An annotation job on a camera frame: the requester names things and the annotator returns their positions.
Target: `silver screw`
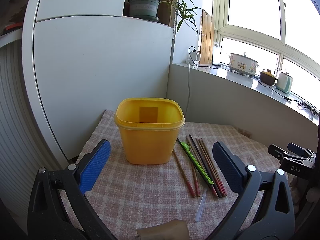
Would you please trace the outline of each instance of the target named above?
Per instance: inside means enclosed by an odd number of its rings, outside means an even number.
[[[44,173],[45,172],[45,167],[41,167],[39,170],[38,170],[39,173]]]
[[[69,171],[73,171],[76,167],[77,167],[77,165],[75,165],[74,163],[72,163],[72,164],[70,164],[70,165],[68,166],[68,170],[69,170]]]
[[[278,169],[277,172],[278,172],[278,174],[280,174],[280,175],[284,175],[284,171],[281,170],[281,169]]]
[[[248,169],[249,171],[255,171],[255,170],[256,170],[256,167],[253,166],[253,165],[248,165],[248,166],[247,166],[247,169]]]

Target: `window sill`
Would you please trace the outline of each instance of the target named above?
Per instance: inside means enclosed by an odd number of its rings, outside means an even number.
[[[181,65],[184,67],[188,67],[187,64],[177,64],[176,65]],[[271,90],[271,87],[264,84],[266,87],[262,86],[255,78],[252,77],[247,77],[247,76],[242,76],[240,74],[237,74],[235,72],[231,72],[228,71],[224,68],[219,68],[219,69],[211,69],[208,68],[207,66],[201,66],[200,67],[195,67],[195,70],[199,70],[202,72],[206,72],[209,73],[211,75],[215,75],[217,77],[220,78],[224,78],[227,80],[230,80],[232,82],[238,83],[240,85],[243,85],[245,87],[248,87],[250,89],[253,89],[257,92],[260,92],[284,105],[286,105],[287,107],[295,110],[296,112],[298,112],[299,114],[303,115],[304,117],[306,117],[308,120],[312,121],[314,124],[319,125],[319,118],[316,115],[313,115],[308,109],[304,109],[300,106],[298,106],[296,104],[296,102],[294,102],[294,100],[299,100],[301,102],[301,99],[298,98],[297,96],[295,96],[294,94],[290,94],[289,98],[292,99],[291,101],[287,101],[285,100],[283,97],[281,97],[280,95],[278,95],[276,92],[274,92],[273,90]],[[279,94],[283,95],[283,96],[287,96],[285,93],[281,92],[280,90],[276,89],[273,86],[273,89],[276,90]]]

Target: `electric kettle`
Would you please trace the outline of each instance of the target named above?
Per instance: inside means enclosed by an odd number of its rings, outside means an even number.
[[[289,76],[288,73],[281,72],[276,83],[276,88],[286,94],[290,94],[292,82],[293,77]]]

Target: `yellow plastic container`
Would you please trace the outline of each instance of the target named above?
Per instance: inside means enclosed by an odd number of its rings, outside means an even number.
[[[180,106],[163,98],[128,98],[114,116],[127,160],[133,164],[162,164],[170,160],[185,120]]]

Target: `pink checkered cloth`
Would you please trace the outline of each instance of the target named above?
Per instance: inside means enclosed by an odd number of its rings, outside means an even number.
[[[85,193],[101,220],[119,240],[133,240],[137,228],[159,225],[172,219],[187,222],[190,239],[205,239],[238,197],[230,190],[221,171],[218,169],[227,196],[218,199],[208,190],[201,222],[195,222],[201,198],[190,196],[175,158],[162,165],[142,166],[127,162],[113,115],[114,112],[105,111],[77,160],[79,162],[86,153],[91,152],[101,139],[110,141],[111,155],[93,189]],[[253,164],[260,171],[273,173],[279,168],[278,160],[268,154],[266,146],[240,134],[232,126],[186,122],[180,129],[179,139],[185,141],[188,134],[193,138],[203,138],[209,150],[216,141],[224,142],[246,165]],[[191,162],[180,145],[176,144],[175,150],[194,188]],[[197,175],[202,195],[206,186]],[[64,191],[61,196],[73,225],[81,228]],[[259,192],[243,228],[252,222],[261,197],[262,192]]]

